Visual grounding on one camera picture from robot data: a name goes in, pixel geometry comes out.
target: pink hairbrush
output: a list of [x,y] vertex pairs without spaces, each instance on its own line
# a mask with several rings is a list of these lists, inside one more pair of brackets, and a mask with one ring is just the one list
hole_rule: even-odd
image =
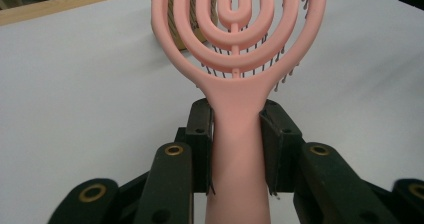
[[152,0],[153,31],[174,66],[199,87],[214,110],[212,182],[206,223],[270,223],[259,112],[275,84],[300,62],[320,27],[325,0],[304,0],[307,16],[291,48],[285,50],[300,0],[283,0],[283,15],[271,35],[275,0],[260,0],[256,19],[252,1],[218,0],[222,30],[211,21],[211,0],[196,0],[200,29],[212,44],[201,43],[190,26],[190,0],[174,3],[174,19],[187,49],[206,68],[187,60],[168,26],[168,0]]

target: metal grommet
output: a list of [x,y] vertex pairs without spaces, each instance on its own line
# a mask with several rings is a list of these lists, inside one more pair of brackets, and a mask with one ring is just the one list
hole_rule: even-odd
[[106,186],[100,183],[93,184],[85,188],[79,195],[81,202],[93,202],[104,196],[106,193]]
[[418,183],[411,183],[408,186],[409,192],[414,194],[414,196],[424,200],[424,185]]
[[327,156],[330,154],[330,151],[326,147],[320,145],[311,146],[309,150],[319,156]]
[[179,145],[172,145],[165,149],[165,153],[169,156],[177,156],[183,153],[184,149]]

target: white surface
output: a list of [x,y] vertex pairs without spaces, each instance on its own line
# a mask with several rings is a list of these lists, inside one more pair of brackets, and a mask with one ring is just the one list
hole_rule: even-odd
[[[364,179],[424,179],[424,12],[328,0],[315,45],[272,93],[307,141]],[[150,0],[110,0],[0,27],[0,223],[46,223],[76,185],[148,171],[202,93],[150,29]],[[298,223],[291,195],[273,223]],[[203,195],[195,222],[202,223]]]

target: wooden edge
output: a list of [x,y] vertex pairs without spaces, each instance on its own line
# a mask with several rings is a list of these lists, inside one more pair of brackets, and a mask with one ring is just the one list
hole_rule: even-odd
[[42,17],[106,0],[50,0],[0,11],[0,26]]

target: hairbrush handle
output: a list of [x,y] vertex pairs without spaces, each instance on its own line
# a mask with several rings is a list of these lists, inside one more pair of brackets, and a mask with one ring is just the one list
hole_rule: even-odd
[[208,195],[208,224],[270,223],[259,119],[264,103],[243,90],[210,99],[214,108],[212,181],[216,194]]

